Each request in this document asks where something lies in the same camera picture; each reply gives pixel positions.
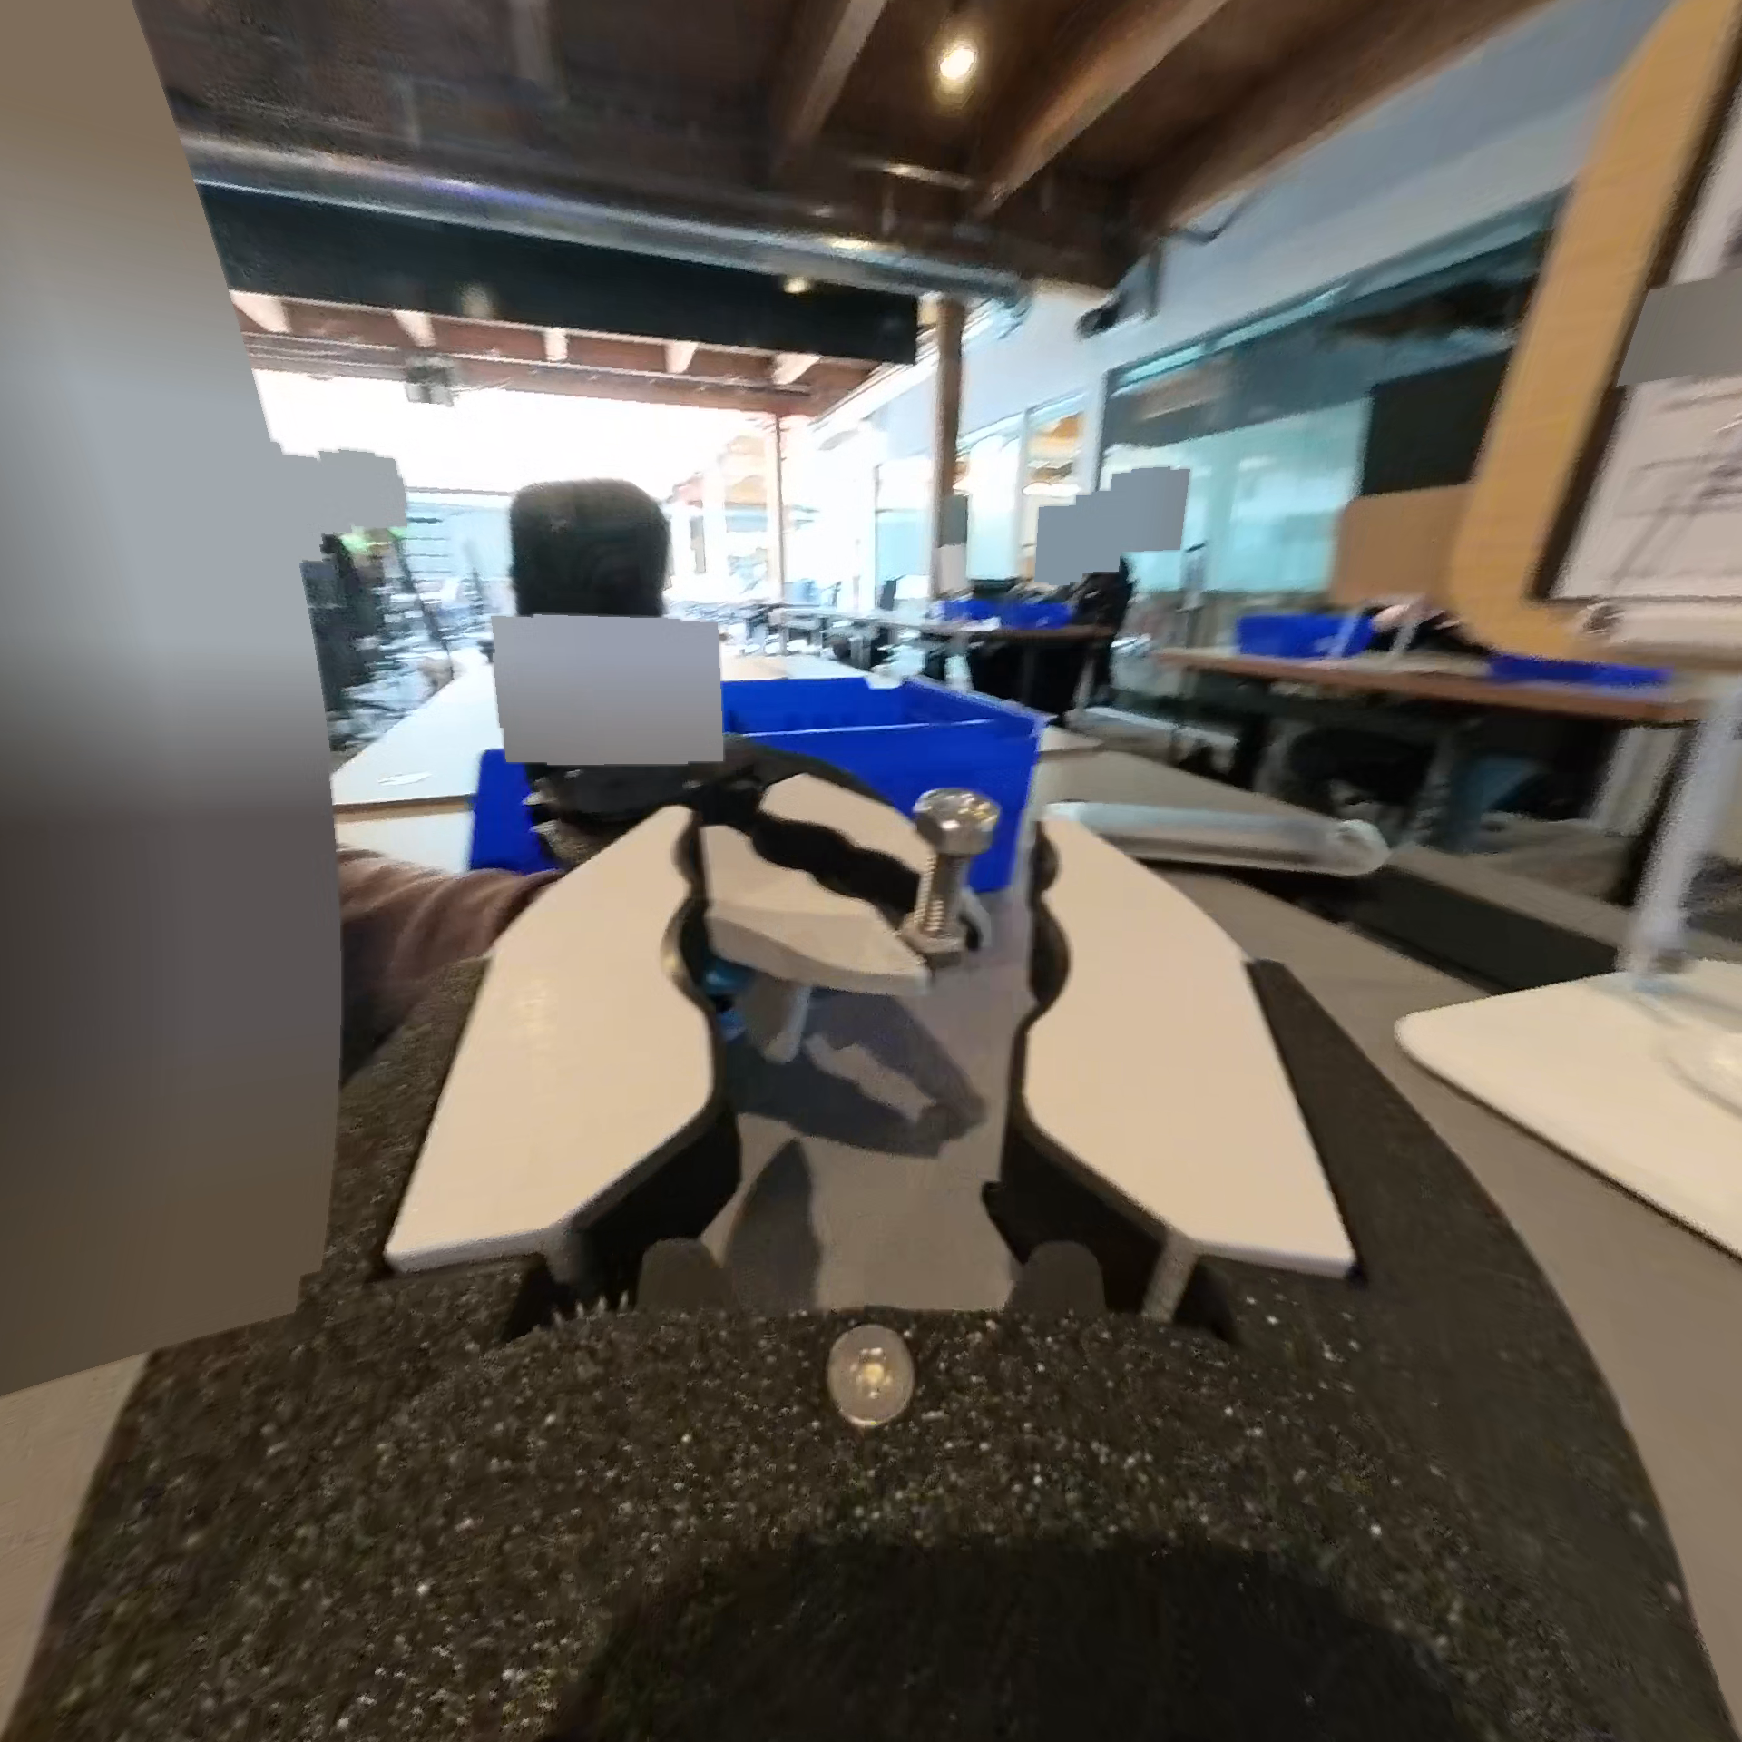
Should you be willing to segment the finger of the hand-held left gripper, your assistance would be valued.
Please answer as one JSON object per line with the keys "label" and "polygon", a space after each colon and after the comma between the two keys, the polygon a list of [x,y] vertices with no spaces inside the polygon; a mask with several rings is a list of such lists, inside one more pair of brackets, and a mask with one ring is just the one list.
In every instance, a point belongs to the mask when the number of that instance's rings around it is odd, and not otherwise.
{"label": "finger of the hand-held left gripper", "polygon": [[741,970],[735,1007],[769,1061],[798,1055],[813,995],[925,995],[932,970],[866,899],[764,859],[728,825],[697,832],[711,953]]}
{"label": "finger of the hand-held left gripper", "polygon": [[906,815],[819,775],[788,775],[762,792],[755,849],[856,899],[915,899],[930,865]]}

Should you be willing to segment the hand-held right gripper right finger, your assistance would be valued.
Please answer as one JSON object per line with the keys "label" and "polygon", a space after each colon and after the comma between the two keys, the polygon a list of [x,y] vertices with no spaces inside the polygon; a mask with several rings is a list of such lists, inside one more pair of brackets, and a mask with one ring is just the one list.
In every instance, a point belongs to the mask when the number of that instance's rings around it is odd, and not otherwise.
{"label": "hand-held right gripper right finger", "polygon": [[1076,818],[1033,854],[1034,1007],[1013,1058],[1001,1211],[1088,1249],[1168,1321],[1202,1263],[1345,1282],[1359,1251],[1259,997],[1256,962]]}

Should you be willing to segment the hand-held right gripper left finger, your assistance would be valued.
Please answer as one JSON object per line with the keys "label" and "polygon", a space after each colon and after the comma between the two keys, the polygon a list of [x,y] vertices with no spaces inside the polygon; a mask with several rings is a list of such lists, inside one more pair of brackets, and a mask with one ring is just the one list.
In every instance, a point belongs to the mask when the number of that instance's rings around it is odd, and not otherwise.
{"label": "hand-held right gripper left finger", "polygon": [[653,813],[496,942],[383,1242],[392,1270],[638,1270],[732,1200],[722,1035],[682,952],[704,904],[692,838],[690,810]]}

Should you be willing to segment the steel hex bolt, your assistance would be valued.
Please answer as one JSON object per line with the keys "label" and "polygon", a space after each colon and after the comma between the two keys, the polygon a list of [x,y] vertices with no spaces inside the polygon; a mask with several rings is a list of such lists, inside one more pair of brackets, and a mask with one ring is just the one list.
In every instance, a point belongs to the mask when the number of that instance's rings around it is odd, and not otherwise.
{"label": "steel hex bolt", "polygon": [[920,873],[917,899],[900,924],[900,940],[930,963],[957,962],[969,948],[964,904],[970,863],[964,852],[936,845]]}

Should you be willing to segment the person's left forearm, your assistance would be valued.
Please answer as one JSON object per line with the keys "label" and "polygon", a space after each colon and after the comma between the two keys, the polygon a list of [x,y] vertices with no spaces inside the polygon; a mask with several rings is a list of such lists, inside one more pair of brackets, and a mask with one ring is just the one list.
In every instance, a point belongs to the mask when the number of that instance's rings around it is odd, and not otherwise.
{"label": "person's left forearm", "polygon": [[340,844],[340,1081],[346,1082],[419,1005],[429,984],[487,955],[561,873],[443,873]]}

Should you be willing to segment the instruction sheet on wooden stand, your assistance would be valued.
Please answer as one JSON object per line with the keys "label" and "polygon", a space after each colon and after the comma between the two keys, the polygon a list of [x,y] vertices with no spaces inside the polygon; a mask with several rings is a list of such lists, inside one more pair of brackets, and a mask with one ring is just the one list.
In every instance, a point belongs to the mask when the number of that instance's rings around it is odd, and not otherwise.
{"label": "instruction sheet on wooden stand", "polygon": [[1495,407],[1449,565],[1500,651],[1707,675],[1615,970],[1409,1016],[1421,1066],[1716,1247],[1739,1251],[1737,963],[1694,955],[1697,871],[1737,794],[1737,599],[1555,592],[1620,413],[1620,367],[1709,193],[1737,187],[1739,4],[1665,13],[1621,72]]}

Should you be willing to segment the tall wooden column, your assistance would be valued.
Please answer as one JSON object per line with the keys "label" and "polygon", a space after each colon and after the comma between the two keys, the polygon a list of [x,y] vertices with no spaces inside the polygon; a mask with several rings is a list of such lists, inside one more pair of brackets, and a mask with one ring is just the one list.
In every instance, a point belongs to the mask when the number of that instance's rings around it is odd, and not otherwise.
{"label": "tall wooden column", "polygon": [[964,390],[967,304],[937,296],[932,322],[934,408],[930,457],[930,599],[945,592]]}

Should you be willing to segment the metal ceiling pipe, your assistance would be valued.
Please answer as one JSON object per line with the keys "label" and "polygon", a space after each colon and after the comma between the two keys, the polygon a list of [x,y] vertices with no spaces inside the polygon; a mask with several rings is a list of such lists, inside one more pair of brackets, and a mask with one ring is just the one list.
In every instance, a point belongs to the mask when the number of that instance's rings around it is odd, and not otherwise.
{"label": "metal ceiling pipe", "polygon": [[1019,272],[917,252],[880,238],[636,209],[576,193],[469,180],[422,165],[312,144],[257,142],[185,125],[180,142],[193,180],[206,189],[603,246],[718,270],[806,276],[855,290],[992,301],[1014,310],[1026,309],[1033,296],[1030,281]]}

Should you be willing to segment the wooden display board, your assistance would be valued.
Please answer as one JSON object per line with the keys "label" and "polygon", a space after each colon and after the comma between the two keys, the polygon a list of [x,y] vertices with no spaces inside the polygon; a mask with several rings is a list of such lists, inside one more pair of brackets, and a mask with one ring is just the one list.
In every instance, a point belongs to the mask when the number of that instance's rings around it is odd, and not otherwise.
{"label": "wooden display board", "polygon": [[1367,494],[1340,513],[1325,594],[1341,607],[1425,604],[1451,610],[1449,565],[1470,485]]}

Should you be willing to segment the printed instruction sheet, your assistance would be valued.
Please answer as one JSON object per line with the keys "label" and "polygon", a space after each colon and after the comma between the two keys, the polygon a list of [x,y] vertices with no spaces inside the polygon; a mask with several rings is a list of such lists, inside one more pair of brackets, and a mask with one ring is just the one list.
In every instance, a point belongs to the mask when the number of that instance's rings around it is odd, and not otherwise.
{"label": "printed instruction sheet", "polygon": [[1562,599],[1737,599],[1737,187],[1704,197],[1647,294]]}

